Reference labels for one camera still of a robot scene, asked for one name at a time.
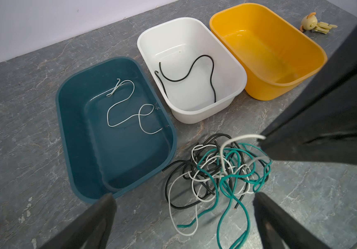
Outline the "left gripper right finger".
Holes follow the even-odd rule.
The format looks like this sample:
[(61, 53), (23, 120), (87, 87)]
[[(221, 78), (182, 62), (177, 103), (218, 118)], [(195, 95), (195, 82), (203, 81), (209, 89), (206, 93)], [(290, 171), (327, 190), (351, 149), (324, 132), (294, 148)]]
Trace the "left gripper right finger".
[(328, 246), (298, 223), (265, 193), (253, 200), (257, 229), (265, 249), (327, 249)]

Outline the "yellow wooden toy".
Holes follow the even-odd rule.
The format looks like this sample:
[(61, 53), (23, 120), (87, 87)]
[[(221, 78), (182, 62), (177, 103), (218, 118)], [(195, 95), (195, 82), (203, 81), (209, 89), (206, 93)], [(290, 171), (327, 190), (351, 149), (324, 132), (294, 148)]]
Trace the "yellow wooden toy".
[(311, 31), (322, 34), (328, 34), (331, 29), (336, 29), (338, 26), (334, 24), (328, 24), (326, 22), (319, 22), (316, 18), (316, 12), (312, 12), (305, 16), (301, 21), (300, 31)]

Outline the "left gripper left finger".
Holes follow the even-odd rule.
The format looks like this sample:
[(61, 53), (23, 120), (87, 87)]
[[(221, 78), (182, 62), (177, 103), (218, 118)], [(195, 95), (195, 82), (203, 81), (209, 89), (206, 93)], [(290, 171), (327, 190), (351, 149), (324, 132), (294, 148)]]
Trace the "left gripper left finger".
[(106, 194), (78, 216), (42, 249), (104, 249), (111, 234), (117, 204)]

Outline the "yellow plastic bin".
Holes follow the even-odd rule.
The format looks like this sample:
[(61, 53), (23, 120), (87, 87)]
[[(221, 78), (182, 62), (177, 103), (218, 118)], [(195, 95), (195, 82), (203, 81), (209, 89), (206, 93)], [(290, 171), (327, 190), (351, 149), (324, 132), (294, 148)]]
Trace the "yellow plastic bin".
[(269, 8), (244, 3), (214, 14), (209, 26), (246, 70), (246, 92), (273, 100), (315, 75), (328, 60), (321, 46)]

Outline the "white plastic bin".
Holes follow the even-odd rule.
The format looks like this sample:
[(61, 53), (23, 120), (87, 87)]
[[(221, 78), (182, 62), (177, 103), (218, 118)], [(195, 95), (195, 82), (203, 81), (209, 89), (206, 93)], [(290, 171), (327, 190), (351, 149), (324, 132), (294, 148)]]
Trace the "white plastic bin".
[(144, 31), (138, 49), (173, 116), (198, 123), (227, 108), (247, 74), (199, 20), (177, 18)]

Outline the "teal plastic bin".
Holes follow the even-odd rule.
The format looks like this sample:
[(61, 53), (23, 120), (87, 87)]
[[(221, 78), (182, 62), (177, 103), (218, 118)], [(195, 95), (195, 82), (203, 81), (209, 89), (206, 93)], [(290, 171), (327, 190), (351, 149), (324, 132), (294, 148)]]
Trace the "teal plastic bin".
[(132, 58), (115, 57), (70, 76), (56, 108), (70, 185), (86, 203), (123, 195), (173, 159), (175, 127)]

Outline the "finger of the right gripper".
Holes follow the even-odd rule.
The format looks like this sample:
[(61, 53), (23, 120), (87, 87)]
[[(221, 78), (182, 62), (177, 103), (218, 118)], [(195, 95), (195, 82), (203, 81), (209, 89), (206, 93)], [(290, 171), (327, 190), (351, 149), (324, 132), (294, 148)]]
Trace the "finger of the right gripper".
[(357, 165), (357, 26), (262, 134), (274, 160)]

